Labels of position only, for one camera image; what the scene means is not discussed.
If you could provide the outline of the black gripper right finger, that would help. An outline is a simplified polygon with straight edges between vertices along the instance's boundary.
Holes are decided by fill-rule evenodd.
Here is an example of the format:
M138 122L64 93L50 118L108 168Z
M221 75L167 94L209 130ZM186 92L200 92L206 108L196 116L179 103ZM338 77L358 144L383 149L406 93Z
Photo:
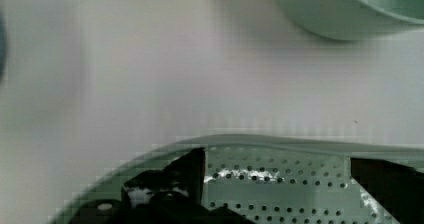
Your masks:
M415 168L381 159L350 159L351 176L400 224L423 224L424 178Z

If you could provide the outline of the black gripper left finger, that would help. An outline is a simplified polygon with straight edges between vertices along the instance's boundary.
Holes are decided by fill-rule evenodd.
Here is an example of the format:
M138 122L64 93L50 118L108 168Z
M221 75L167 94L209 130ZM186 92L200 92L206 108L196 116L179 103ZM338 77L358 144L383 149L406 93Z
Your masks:
M225 206L202 206L205 166L205 150L195 148L125 182L119 200L83 204L67 224L255 224Z

